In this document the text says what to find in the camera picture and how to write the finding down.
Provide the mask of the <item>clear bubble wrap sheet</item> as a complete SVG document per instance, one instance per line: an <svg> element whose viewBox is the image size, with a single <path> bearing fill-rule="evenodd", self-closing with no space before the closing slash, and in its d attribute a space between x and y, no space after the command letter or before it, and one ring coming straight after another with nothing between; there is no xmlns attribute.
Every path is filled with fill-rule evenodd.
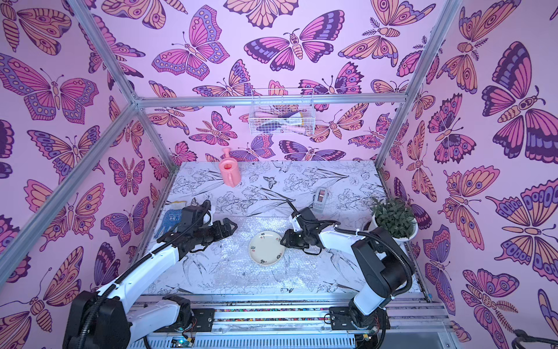
<svg viewBox="0 0 558 349"><path fill-rule="evenodd" d="M256 234L283 234L286 218L234 218L233 236L197 249L152 282L147 295L294 295L356 293L365 283L354 257L336 250L308 255L287 249L271 266L259 266L249 256L248 244Z"/></svg>

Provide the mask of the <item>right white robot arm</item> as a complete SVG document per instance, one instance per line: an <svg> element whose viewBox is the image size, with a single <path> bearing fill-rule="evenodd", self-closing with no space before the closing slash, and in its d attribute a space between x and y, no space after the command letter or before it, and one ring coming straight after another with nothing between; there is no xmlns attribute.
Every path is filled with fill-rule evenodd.
<svg viewBox="0 0 558 349"><path fill-rule="evenodd" d="M320 251L337 250L356 259L365 283L350 301L348 316L351 325L359 330L376 324L373 313L411 289L416 269L385 229L351 231L341 228L337 221L309 219L302 215L291 222L293 228L283 234L282 246L303 252L310 247L318 247Z"/></svg>

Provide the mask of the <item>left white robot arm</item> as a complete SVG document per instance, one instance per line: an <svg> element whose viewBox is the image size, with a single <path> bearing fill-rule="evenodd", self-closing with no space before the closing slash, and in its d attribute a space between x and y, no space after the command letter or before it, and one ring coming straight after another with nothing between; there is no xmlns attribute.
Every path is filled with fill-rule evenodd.
<svg viewBox="0 0 558 349"><path fill-rule="evenodd" d="M132 306L150 284L187 254L232 236L237 223L213 221L209 209L183 209L181 221L155 249L96 292L81 292L71 303L63 348L127 348L162 328L193 330L200 324L189 299L165 296L139 311Z"/></svg>

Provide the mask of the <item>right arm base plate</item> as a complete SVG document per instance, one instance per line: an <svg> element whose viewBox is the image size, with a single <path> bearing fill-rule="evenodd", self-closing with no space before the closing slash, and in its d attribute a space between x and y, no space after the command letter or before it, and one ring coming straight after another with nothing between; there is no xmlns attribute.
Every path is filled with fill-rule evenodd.
<svg viewBox="0 0 558 349"><path fill-rule="evenodd" d="M390 329L387 312L382 308L364 315L356 307L331 307L324 316L324 322L332 330L377 332Z"/></svg>

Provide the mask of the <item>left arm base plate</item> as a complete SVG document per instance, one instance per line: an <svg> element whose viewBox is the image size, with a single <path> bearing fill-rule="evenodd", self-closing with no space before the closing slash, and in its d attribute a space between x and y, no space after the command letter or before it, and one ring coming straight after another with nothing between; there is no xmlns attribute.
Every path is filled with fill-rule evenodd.
<svg viewBox="0 0 558 349"><path fill-rule="evenodd" d="M196 308L192 302L184 297L171 295L168 300L178 310L174 320L166 328L175 332L210 332L214 324L215 308Z"/></svg>

